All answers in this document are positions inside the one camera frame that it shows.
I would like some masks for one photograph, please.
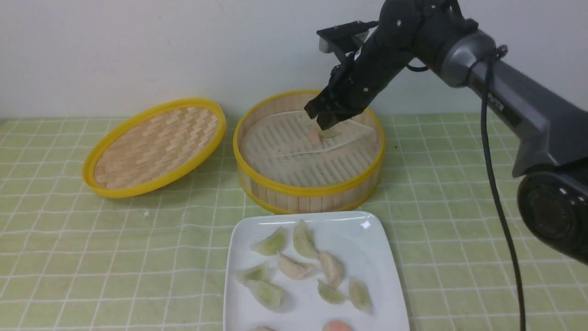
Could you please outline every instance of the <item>dumpling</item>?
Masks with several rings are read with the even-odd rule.
[[[325,277],[327,278],[327,284],[329,284],[330,287],[337,289],[343,282],[343,277],[345,276],[343,265],[335,256],[332,256],[325,251],[321,252],[319,255],[319,262],[320,267],[323,269]]]
[[[319,279],[319,295],[323,298],[324,301],[330,304],[342,304],[347,300],[345,294],[337,291],[336,289],[330,287],[325,282]]]
[[[340,320],[332,320],[325,324],[323,331],[353,331],[353,329],[351,329],[351,327],[345,322],[341,322]]]
[[[368,289],[355,277],[349,278],[349,299],[351,300],[353,307],[366,314],[372,313],[372,299],[369,296]]]
[[[306,222],[304,220],[298,221],[298,224],[294,227],[294,248],[298,254],[309,259],[316,259],[319,257],[319,252],[316,251],[312,237],[312,231],[308,228]]]
[[[315,271],[316,266],[310,263],[303,263],[278,252],[278,269],[291,279],[304,279]]]
[[[247,288],[263,307],[276,311],[282,304],[286,292],[279,286],[262,280],[248,280]]]
[[[236,277],[237,280],[245,284],[248,280],[268,280],[269,276],[269,262],[265,261],[262,264],[238,272]]]
[[[281,251],[285,244],[286,230],[280,226],[276,231],[270,234],[269,237],[253,244],[251,249],[261,255],[271,256],[275,255],[278,251]]]

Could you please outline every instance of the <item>pink dumpling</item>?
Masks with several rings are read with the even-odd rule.
[[[325,327],[323,327],[323,331],[353,331],[353,330],[345,322],[341,322],[340,320],[332,320],[329,323],[325,324]]]

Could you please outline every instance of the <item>green dumpling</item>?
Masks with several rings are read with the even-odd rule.
[[[342,304],[347,300],[345,294],[337,291],[336,289],[330,287],[325,282],[319,279],[319,295],[323,298],[324,301],[330,304]]]
[[[282,299],[286,292],[272,283],[263,282],[261,280],[250,280],[247,282],[247,288],[263,307],[273,312],[277,311],[282,304]]]
[[[298,221],[298,224],[294,227],[293,240],[294,249],[298,254],[309,259],[318,259],[319,252],[316,251],[312,231],[304,220]]]
[[[369,296],[368,289],[355,277],[349,278],[349,298],[353,307],[357,310],[361,310],[366,314],[372,313],[372,299]]]
[[[258,252],[264,256],[276,255],[286,245],[286,230],[279,227],[276,231],[269,235],[266,239],[259,241],[253,246],[251,250]]]
[[[248,280],[268,280],[268,276],[269,262],[265,261],[258,266],[237,273],[237,280],[245,284]]]

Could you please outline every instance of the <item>woven bamboo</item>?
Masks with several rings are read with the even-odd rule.
[[[343,141],[346,135],[365,128],[370,134],[357,135],[341,147],[309,153],[302,157],[307,162],[302,167],[300,158],[293,161],[288,153],[276,156],[276,151],[289,148],[288,142],[295,146],[303,141],[301,134],[308,136],[310,120],[297,113],[316,95],[316,91],[295,91],[270,98],[250,110],[235,131],[233,150],[243,188],[274,213],[353,209],[378,185],[385,137],[370,110],[351,119],[352,123],[341,123],[341,134],[331,140]]]
[[[109,190],[148,183],[193,159],[218,128],[219,118],[204,108],[159,114],[116,139],[98,159],[94,178]]]

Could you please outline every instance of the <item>white grid line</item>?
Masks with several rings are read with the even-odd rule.
[[[404,164],[406,164],[405,155],[404,155],[404,153],[402,153],[402,145],[399,146],[399,150],[400,150],[400,155],[402,156],[402,159],[404,161]],[[410,187],[412,190],[413,197],[416,200],[416,192],[415,192],[415,187],[412,185],[412,178],[410,177],[410,173],[407,173],[407,175],[408,175],[409,183],[411,183]],[[431,258],[433,259],[433,264],[434,264],[435,263],[435,255],[433,254],[433,247],[431,246],[431,243],[429,242],[429,240],[430,240],[429,233],[427,231],[425,221],[423,220],[423,215],[421,214],[420,209],[418,208],[418,203],[417,203],[417,210],[419,213],[420,222],[422,223],[423,229],[425,231],[425,237],[427,238],[427,245],[429,246],[429,252],[431,253]],[[441,284],[442,283],[441,275],[439,274],[439,269],[437,267],[435,267],[435,273],[437,275],[437,280],[439,281],[439,284]],[[447,309],[447,314],[451,315],[451,311],[449,310],[449,301],[447,300],[447,296],[445,295],[445,290],[443,288],[441,288],[441,293],[443,295],[443,301],[445,303],[445,308]],[[455,324],[453,323],[453,319],[451,319],[450,322],[451,322],[452,328],[455,330]]]
[[[419,130],[420,130],[420,133],[423,135],[423,142],[425,144],[425,147],[426,147],[427,151],[429,151],[429,146],[427,145],[427,139],[425,139],[425,135],[423,134],[423,131],[422,131],[422,128],[420,127],[420,125],[419,125]],[[449,140],[449,144],[450,144],[451,148],[453,148],[453,143],[451,142],[451,140]],[[431,160],[431,163],[433,163],[433,158],[431,157],[430,153],[428,153],[428,154],[429,154],[429,159]],[[457,158],[457,162],[460,162],[459,157],[457,157],[457,154],[456,154],[456,158]],[[445,190],[442,188],[441,180],[439,179],[439,174],[437,173],[437,170],[434,170],[434,172],[435,172],[435,178],[437,179],[437,183],[438,183],[439,187],[441,187],[441,195],[443,196],[443,199],[445,200],[445,205],[447,207],[447,210],[449,211],[450,218],[452,220],[454,220],[455,217],[453,216],[453,213],[451,211],[451,208],[449,207],[449,202],[447,200],[447,197],[445,196]],[[466,260],[466,263],[468,263],[469,262],[469,258],[467,257],[466,250],[463,247],[463,240],[461,238],[461,234],[459,233],[459,230],[457,229],[457,226],[455,224],[455,221],[452,221],[451,224],[452,224],[453,229],[454,229],[454,231],[455,231],[455,233],[457,235],[457,240],[459,242],[459,246],[460,246],[460,249],[462,251],[463,258]],[[478,285],[477,285],[477,282],[476,282],[476,277],[474,275],[474,272],[472,271],[472,268],[471,268],[470,264],[467,265],[467,269],[470,271],[470,276],[472,277],[472,281],[474,283],[474,288],[475,288],[475,291],[476,291],[478,300],[480,300],[480,304],[482,306],[482,311],[486,315],[486,323],[488,325],[488,328],[492,331],[492,324],[490,322],[490,319],[487,316],[488,315],[488,311],[486,309],[486,304],[484,303],[484,300],[482,299],[482,294],[480,294],[480,290],[478,289]]]
[[[22,203],[22,201],[23,201],[23,200],[24,200],[24,197],[23,197],[23,198],[22,198],[22,199],[19,201],[18,205],[15,207],[15,210],[16,210],[16,208],[18,208],[18,206],[19,206],[19,205]],[[45,199],[45,202],[43,203],[43,207],[42,207],[42,209],[44,209],[44,208],[46,207],[46,205],[47,205],[47,202],[48,202],[48,201],[49,201],[49,198]],[[33,223],[33,226],[32,226],[33,228],[35,227],[35,225],[36,225],[36,223],[37,223],[37,221],[39,220],[39,218],[40,218],[40,217],[41,217],[41,214],[37,215],[37,217],[36,217],[36,219],[35,219],[35,221],[34,221],[34,223]],[[8,222],[6,222],[6,226],[4,227],[4,229],[3,229],[3,231],[2,231],[2,232],[4,232],[4,230],[6,230],[6,229],[8,228],[8,226],[10,225],[10,222],[11,222],[11,220],[12,220],[12,216],[11,216],[11,219],[10,219]],[[31,237],[31,233],[28,233],[28,234],[26,235],[26,237],[25,237],[25,240],[24,240],[24,241],[23,241],[23,243],[22,243],[22,250],[21,250],[21,251],[18,253],[18,256],[17,256],[17,258],[16,258],[16,261],[15,261],[15,263],[14,263],[14,266],[12,266],[12,270],[10,271],[10,275],[14,275],[14,272],[16,271],[16,267],[18,266],[18,262],[20,261],[20,259],[21,259],[22,255],[23,255],[23,253],[24,253],[24,250],[25,250],[25,248],[26,248],[26,244],[28,243],[28,240],[29,240],[29,238],[30,238],[30,237]],[[0,291],[0,298],[2,298],[2,297],[4,296],[4,291],[5,291],[5,290],[6,290],[6,288],[8,287],[8,283],[9,283],[9,280],[7,280],[7,281],[6,281],[6,283],[4,284],[4,287],[3,287],[3,288],[2,288],[2,290]]]
[[[191,178],[190,178],[190,187],[194,187],[194,178],[196,178],[196,177],[195,176],[191,176]],[[192,198],[192,191],[193,190],[191,190],[188,193],[188,199],[186,201],[185,210],[187,210],[188,209],[188,206],[190,205],[190,200]],[[185,222],[186,222],[186,211],[184,211],[184,213],[182,214],[182,224],[180,225],[181,228],[184,227]],[[177,265],[177,262],[178,262],[178,253],[179,253],[179,247],[180,247],[181,242],[182,242],[182,232],[180,231],[180,233],[178,235],[178,242],[177,242],[177,245],[176,245],[176,247],[177,247],[176,248],[176,252],[173,255],[172,280],[171,280],[171,283],[169,285],[168,300],[165,303],[165,310],[163,311],[163,320],[162,320],[162,323],[165,323],[166,319],[168,318],[169,302],[171,301],[171,298],[172,298],[173,281],[175,280],[175,277],[176,277],[176,265]]]
[[[445,131],[446,131],[446,133],[447,133],[447,134],[449,134],[449,132],[447,131],[447,127],[446,127],[446,125],[445,125],[445,124],[443,124],[443,127],[445,128]],[[469,126],[469,125],[468,125],[468,128],[469,128],[469,131],[470,131],[470,133],[472,134],[472,138],[475,140],[475,142],[476,142],[476,144],[478,145],[478,147],[480,147],[480,149],[478,149],[478,153],[479,153],[479,154],[480,154],[480,155],[481,155],[481,156],[484,158],[484,154],[482,153],[481,137],[480,137],[480,139],[478,139],[478,138],[476,137],[476,135],[474,134],[474,132],[472,131],[472,128],[471,128],[471,126]],[[460,167],[461,167],[462,174],[465,176],[465,168],[464,168],[464,166],[461,164],[461,161],[459,161],[459,159],[458,159],[458,162],[459,162],[459,164],[460,164]],[[497,184],[497,189],[498,189],[498,191],[500,191],[500,187],[498,187],[498,183],[499,183],[499,181],[496,181],[496,184]],[[469,188],[469,190],[470,190],[470,193],[471,193],[471,195],[472,195],[472,196],[474,196],[474,189],[473,189],[473,187],[472,187],[471,183],[467,183],[467,186],[468,186],[468,188]],[[504,198],[503,196],[500,196],[500,199],[501,199],[501,201],[505,201],[505,198]],[[481,208],[481,206],[480,206],[480,203],[479,203],[479,201],[481,201],[481,200],[479,200],[479,199],[476,199],[475,203],[476,203],[476,207],[477,207],[477,209],[478,209],[478,213],[480,213],[480,217],[483,217],[483,215],[484,215],[484,214],[482,213],[482,208]],[[486,231],[487,231],[487,232],[489,232],[489,233],[490,233],[490,228],[488,228],[488,224],[486,223],[486,221],[484,221],[484,228],[486,229]],[[492,249],[493,249],[493,251],[494,251],[494,254],[496,254],[496,256],[497,256],[498,258],[500,258],[500,254],[498,253],[498,249],[496,248],[496,245],[495,245],[495,243],[494,243],[494,242],[492,242]],[[501,265],[500,265],[500,268],[501,268],[501,270],[502,270],[502,273],[503,273],[503,275],[504,275],[504,277],[505,277],[506,281],[508,282],[508,284],[510,284],[510,277],[508,276],[508,272],[507,272],[507,270],[506,270],[506,268],[505,268],[504,264],[501,264]],[[516,291],[515,291],[515,289],[511,290],[511,295],[512,295],[512,298],[513,298],[513,300],[517,300],[517,294],[516,294]]]
[[[222,146],[220,146],[219,148],[221,148],[221,154],[225,155],[225,145],[223,144]],[[225,158],[222,158],[220,160],[220,165],[219,167],[222,168],[223,167],[223,162],[224,162]],[[215,210],[212,212],[212,227],[214,228],[215,226],[215,222],[216,222],[216,211],[217,211],[217,207],[219,205],[219,188],[221,187],[221,181],[222,180],[222,176],[219,176],[219,182],[218,185],[216,186],[216,198],[215,198]],[[210,234],[210,238],[208,239],[208,247],[212,247],[212,235],[213,235],[213,230],[211,230],[211,234]],[[208,269],[209,267],[209,263],[211,260],[211,251],[208,250],[207,254],[206,254],[206,269]],[[204,272],[204,277],[202,280],[202,293],[204,293],[205,289],[206,289],[206,272]],[[198,331],[200,331],[200,327],[202,326],[202,323],[200,322],[200,320],[202,319],[202,309],[204,307],[204,297],[202,297],[200,299],[200,312],[198,313]]]
[[[151,236],[153,235],[153,230],[155,229],[155,221],[157,220],[157,215],[159,214],[159,208],[161,207],[161,201],[163,201],[163,192],[159,192],[159,203],[157,205],[157,209],[155,210],[153,225],[151,225],[151,231],[149,232],[149,236],[147,237],[147,247],[149,247],[149,242],[151,241]],[[139,293],[139,287],[141,286],[141,278],[143,276],[143,272],[145,271],[145,264],[147,264],[147,255],[149,254],[148,250],[145,250],[145,254],[143,255],[143,264],[141,265],[141,274],[139,274],[139,279],[137,279],[137,286],[135,287],[135,294],[133,295],[133,301],[131,302],[131,309],[129,309],[129,317],[126,320],[126,330],[129,329],[129,325],[131,324],[131,318],[133,316],[133,308],[135,307],[135,300],[137,298],[137,294]]]

